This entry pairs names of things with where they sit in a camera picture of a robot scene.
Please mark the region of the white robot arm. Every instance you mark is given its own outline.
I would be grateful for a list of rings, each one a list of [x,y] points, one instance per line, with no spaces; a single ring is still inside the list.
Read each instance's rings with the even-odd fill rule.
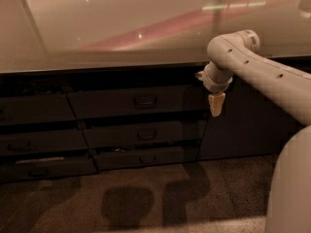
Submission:
[[[215,37],[197,74],[211,118],[203,155],[279,153],[265,233],[311,233],[310,75],[257,55],[259,36],[243,30]]]

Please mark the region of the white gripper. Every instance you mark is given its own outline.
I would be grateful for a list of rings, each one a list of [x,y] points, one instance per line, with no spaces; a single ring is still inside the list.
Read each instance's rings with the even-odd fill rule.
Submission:
[[[219,68],[215,63],[209,62],[203,71],[195,73],[195,77],[203,81],[204,86],[213,94],[208,95],[211,115],[218,117],[225,102],[225,93],[232,82],[233,73]]]

